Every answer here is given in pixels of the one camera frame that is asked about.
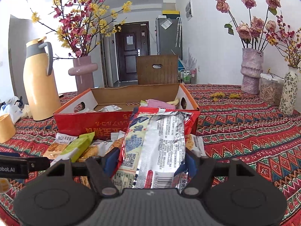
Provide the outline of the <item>brown wooden chair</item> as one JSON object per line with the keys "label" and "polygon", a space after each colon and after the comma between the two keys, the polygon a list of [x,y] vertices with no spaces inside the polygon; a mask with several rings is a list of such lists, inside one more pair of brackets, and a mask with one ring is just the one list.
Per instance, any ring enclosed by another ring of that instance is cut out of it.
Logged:
{"label": "brown wooden chair", "polygon": [[153,55],[137,58],[139,85],[178,83],[178,56]]}

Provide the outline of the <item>floral white ceramic vase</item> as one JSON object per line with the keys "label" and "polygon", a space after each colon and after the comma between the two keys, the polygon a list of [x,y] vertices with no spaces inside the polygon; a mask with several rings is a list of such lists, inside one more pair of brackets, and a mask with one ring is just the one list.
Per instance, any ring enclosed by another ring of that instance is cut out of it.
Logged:
{"label": "floral white ceramic vase", "polygon": [[298,75],[297,69],[288,66],[285,75],[279,110],[285,115],[292,115],[297,100]]}

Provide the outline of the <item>white oat snack packet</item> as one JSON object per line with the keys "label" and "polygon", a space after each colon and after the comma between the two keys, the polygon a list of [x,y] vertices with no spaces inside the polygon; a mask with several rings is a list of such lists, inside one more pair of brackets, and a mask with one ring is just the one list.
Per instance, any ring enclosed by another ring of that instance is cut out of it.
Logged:
{"label": "white oat snack packet", "polygon": [[63,152],[63,150],[75,139],[77,139],[77,136],[57,133],[54,143],[48,147],[43,156],[50,160],[56,159],[56,157],[58,157],[61,152]]}

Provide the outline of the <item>red cardboard snack box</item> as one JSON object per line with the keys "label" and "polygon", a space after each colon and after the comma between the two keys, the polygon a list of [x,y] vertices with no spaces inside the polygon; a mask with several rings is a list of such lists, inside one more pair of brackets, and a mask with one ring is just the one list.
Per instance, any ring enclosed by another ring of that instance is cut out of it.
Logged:
{"label": "red cardboard snack box", "polygon": [[[117,88],[92,88],[80,93],[54,113],[60,133],[71,136],[95,132],[95,138],[106,140],[112,132],[126,131],[134,108],[141,100],[170,102],[178,99],[179,110],[197,111],[198,105],[183,84],[130,85]],[[122,110],[99,112],[116,105]]]}

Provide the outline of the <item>grey refrigerator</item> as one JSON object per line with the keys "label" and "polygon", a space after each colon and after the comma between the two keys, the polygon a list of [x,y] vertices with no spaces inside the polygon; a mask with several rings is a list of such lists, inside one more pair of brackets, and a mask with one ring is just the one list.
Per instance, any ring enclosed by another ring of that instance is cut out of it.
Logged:
{"label": "grey refrigerator", "polygon": [[156,18],[157,55],[177,55],[183,59],[182,22],[179,14]]}

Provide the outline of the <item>patterned red tablecloth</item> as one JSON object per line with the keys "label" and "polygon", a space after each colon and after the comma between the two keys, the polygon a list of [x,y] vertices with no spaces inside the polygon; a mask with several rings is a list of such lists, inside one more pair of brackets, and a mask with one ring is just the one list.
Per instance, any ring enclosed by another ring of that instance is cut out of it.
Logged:
{"label": "patterned red tablecloth", "polygon": [[[201,136],[209,157],[221,162],[238,158],[272,182],[287,200],[287,211],[280,225],[300,225],[300,113],[282,114],[277,107],[257,95],[243,93],[239,85],[198,84],[185,86],[201,114],[196,136]],[[215,92],[240,93],[242,99],[217,102]],[[1,143],[2,152],[24,157],[40,157],[58,131],[53,117],[44,121],[25,118],[16,123],[16,135]],[[19,225],[13,200],[27,180],[9,180],[1,194],[1,224]]]}

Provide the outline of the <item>clear seed container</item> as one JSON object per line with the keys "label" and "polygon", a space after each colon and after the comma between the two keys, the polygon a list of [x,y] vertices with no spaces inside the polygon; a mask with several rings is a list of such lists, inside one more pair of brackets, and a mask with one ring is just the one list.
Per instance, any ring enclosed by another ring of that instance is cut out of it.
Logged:
{"label": "clear seed container", "polygon": [[271,106],[279,106],[284,79],[273,73],[261,73],[259,98]]}

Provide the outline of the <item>dried pink roses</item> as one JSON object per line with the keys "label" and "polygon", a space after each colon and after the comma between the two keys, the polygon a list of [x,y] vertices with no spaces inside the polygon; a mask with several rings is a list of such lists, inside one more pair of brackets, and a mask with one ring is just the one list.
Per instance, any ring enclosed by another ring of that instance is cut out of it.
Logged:
{"label": "dried pink roses", "polygon": [[267,11],[265,19],[253,16],[251,9],[257,6],[255,0],[241,0],[248,11],[249,20],[247,22],[238,22],[230,10],[227,0],[215,0],[216,10],[226,13],[230,16],[231,21],[224,25],[228,30],[228,34],[234,35],[236,32],[242,42],[243,48],[251,48],[263,52],[266,46],[275,42],[273,36],[275,34],[277,24],[273,20],[268,20],[268,15],[277,15],[277,9],[281,8],[281,0],[265,0]]}

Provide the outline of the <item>dark brown door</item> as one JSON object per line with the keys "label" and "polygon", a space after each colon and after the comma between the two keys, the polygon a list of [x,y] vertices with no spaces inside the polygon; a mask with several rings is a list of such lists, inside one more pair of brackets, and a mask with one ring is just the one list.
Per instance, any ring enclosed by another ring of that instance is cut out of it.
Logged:
{"label": "dark brown door", "polygon": [[150,55],[148,25],[147,21],[123,24],[115,34],[120,82],[138,80],[137,58]]}

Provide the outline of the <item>yellow thermos jug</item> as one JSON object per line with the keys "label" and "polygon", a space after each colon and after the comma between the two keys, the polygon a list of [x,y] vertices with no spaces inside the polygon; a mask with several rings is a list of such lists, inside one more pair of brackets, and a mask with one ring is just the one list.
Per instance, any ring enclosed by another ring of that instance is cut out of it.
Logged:
{"label": "yellow thermos jug", "polygon": [[26,43],[24,89],[33,120],[45,120],[61,107],[53,72],[52,45],[46,37]]}

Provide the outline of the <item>pink snack packet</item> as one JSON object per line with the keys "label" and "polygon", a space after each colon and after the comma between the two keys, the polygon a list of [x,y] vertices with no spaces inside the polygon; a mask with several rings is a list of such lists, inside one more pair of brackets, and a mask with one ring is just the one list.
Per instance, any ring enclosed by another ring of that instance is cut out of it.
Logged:
{"label": "pink snack packet", "polygon": [[156,99],[147,99],[146,102],[149,108],[161,108],[161,109],[171,109],[171,110],[176,109],[176,106]]}

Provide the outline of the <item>pink and yellow blossom branches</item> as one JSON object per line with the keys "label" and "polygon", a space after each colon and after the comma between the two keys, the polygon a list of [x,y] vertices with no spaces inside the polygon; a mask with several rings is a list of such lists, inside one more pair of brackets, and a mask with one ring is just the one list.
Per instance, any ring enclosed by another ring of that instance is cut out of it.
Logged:
{"label": "pink and yellow blossom branches", "polygon": [[132,2],[114,10],[106,4],[107,0],[52,0],[50,15],[57,19],[59,26],[51,32],[57,35],[63,48],[71,52],[69,59],[88,56],[105,37],[120,32],[125,21],[117,23],[120,13],[131,11]]}

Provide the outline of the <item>silver red snack bag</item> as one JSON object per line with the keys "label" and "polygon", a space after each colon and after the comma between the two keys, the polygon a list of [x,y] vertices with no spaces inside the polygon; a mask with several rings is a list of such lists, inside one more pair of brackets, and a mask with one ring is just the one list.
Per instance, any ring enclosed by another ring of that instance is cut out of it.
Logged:
{"label": "silver red snack bag", "polygon": [[198,116],[197,110],[135,108],[121,146],[121,165],[112,177],[117,189],[183,190],[190,180],[186,139]]}

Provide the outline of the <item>purple textured vase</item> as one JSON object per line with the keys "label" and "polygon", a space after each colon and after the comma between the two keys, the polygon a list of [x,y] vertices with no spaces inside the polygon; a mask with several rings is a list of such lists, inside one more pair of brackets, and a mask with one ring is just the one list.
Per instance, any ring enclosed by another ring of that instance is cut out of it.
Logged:
{"label": "purple textured vase", "polygon": [[243,80],[241,90],[243,92],[259,94],[260,75],[263,72],[264,54],[260,50],[252,48],[242,49],[241,74]]}

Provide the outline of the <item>green snack packet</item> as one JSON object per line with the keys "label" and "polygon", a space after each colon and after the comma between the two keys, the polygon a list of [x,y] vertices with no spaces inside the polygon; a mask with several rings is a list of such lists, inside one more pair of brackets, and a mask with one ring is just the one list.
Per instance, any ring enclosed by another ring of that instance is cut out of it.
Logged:
{"label": "green snack packet", "polygon": [[91,145],[93,138],[95,136],[95,132],[82,134],[77,139],[72,141],[53,162],[51,162],[50,166],[55,165],[60,160],[68,160],[71,162],[75,162],[82,153]]}

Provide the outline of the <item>fallen yellow flowers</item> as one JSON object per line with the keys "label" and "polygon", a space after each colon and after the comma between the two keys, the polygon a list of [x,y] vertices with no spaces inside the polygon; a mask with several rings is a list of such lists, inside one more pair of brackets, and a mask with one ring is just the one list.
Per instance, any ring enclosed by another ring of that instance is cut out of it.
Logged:
{"label": "fallen yellow flowers", "polygon": [[210,95],[212,101],[217,102],[223,99],[242,99],[242,94],[240,93],[224,93],[224,92],[215,92]]}

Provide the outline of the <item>yellow red dried branches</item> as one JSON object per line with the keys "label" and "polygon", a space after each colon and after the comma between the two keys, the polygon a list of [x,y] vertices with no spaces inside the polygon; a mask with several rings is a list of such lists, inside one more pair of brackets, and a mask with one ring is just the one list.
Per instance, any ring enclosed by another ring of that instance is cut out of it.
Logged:
{"label": "yellow red dried branches", "polygon": [[300,27],[293,30],[282,15],[276,18],[277,22],[268,21],[265,26],[266,40],[277,49],[288,66],[300,70]]}

